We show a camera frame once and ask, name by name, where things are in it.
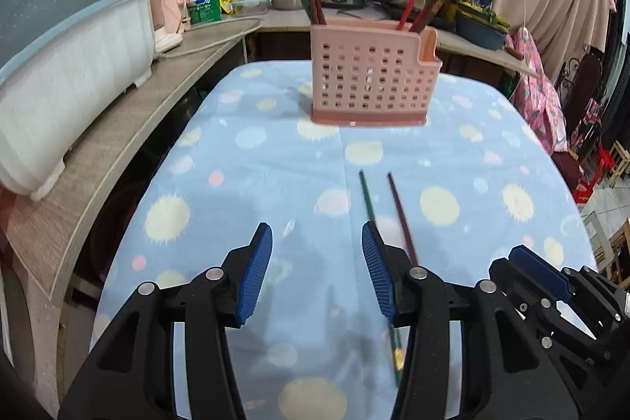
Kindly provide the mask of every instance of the red chopstick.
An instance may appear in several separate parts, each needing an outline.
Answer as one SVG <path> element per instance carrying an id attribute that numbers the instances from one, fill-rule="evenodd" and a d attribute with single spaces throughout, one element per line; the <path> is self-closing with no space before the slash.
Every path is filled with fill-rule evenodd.
<path id="1" fill-rule="evenodd" d="M 411 25 L 410 32 L 420 33 L 435 18 L 437 13 L 442 9 L 444 3 L 448 0 L 428 0 L 424 9 L 418 13 L 416 19 Z"/>
<path id="2" fill-rule="evenodd" d="M 407 224 L 407 218 L 404 216 L 404 210 L 402 210 L 402 204 L 400 203 L 400 197 L 396 190 L 396 184 L 394 182 L 394 176 L 391 172 L 387 174 L 389 181 L 389 187 L 392 190 L 392 196 L 394 197 L 394 203 L 396 203 L 396 211 L 398 212 L 398 219 L 402 226 L 402 234 L 404 235 L 404 241 L 407 245 L 407 251 L 409 252 L 409 260 L 414 267 L 418 266 L 418 256 L 416 255 L 416 249 L 413 246 L 413 239 L 411 238 L 411 232 L 409 231 L 409 225 Z"/>
<path id="3" fill-rule="evenodd" d="M 407 1 L 407 6 L 404 7 L 404 12 L 402 12 L 402 17 L 400 17 L 400 22 L 398 22 L 398 27 L 396 28 L 396 31 L 401 31 L 402 28 L 404 28 L 404 25 L 407 23 L 407 19 L 409 18 L 409 15 L 411 13 L 411 10 L 413 10 L 413 6 L 415 5 L 416 0 L 408 0 Z"/>

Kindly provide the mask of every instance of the blue polka dot tablecloth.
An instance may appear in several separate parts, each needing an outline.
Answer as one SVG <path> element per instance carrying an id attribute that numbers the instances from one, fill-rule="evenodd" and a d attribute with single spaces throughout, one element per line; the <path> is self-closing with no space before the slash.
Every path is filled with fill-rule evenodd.
<path id="1" fill-rule="evenodd" d="M 590 241 L 559 172 L 493 88 L 440 75 L 422 127 L 315 125 L 311 96 L 310 61 L 251 63 L 218 84 L 127 228 L 93 343 L 141 282 L 186 283 L 267 222 L 273 252 L 256 310 L 228 332 L 248 419 L 385 420 L 396 386 L 361 251 L 360 169 L 385 242 L 404 247 L 391 171 L 420 264 L 445 281 L 473 286 L 521 243 L 557 268 L 593 266 Z M 180 328 L 174 385 L 178 414 L 190 418 Z M 457 329 L 451 338 L 455 415 Z"/>

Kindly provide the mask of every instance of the red stool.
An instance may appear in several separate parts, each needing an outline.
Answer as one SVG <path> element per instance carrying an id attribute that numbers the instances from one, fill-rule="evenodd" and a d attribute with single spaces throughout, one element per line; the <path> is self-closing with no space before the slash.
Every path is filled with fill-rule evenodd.
<path id="1" fill-rule="evenodd" d="M 615 162 L 612 160 L 610 153 L 604 150 L 601 145 L 599 145 L 597 153 L 599 156 L 599 165 L 595 170 L 593 178 L 588 181 L 586 176 L 580 176 L 580 182 L 573 192 L 573 199 L 577 204 L 585 204 L 593 195 L 593 190 L 597 182 L 602 178 L 604 171 L 606 169 L 612 170 L 615 167 Z"/>

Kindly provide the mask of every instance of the tiled floor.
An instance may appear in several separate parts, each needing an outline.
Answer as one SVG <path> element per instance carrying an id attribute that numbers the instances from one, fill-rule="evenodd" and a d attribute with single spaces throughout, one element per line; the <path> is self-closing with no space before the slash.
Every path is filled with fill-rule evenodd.
<path id="1" fill-rule="evenodd" d="M 601 182 L 582 210 L 582 219 L 592 211 L 597 213 L 606 237 L 613 235 L 630 218 L 630 178 L 618 180 L 614 188 Z"/>

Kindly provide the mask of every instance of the pink bedding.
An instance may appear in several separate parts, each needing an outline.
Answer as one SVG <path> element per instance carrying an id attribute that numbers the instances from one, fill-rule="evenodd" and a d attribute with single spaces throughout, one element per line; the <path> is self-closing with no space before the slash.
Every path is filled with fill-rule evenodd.
<path id="1" fill-rule="evenodd" d="M 525 56 L 525 64 L 539 74 L 538 78 L 521 76 L 514 92 L 514 107 L 525 118 L 549 155 L 566 152 L 565 117 L 560 98 L 545 75 L 533 37 L 527 29 L 520 28 L 514 36 L 508 34 L 505 37 L 505 44 L 521 52 Z"/>

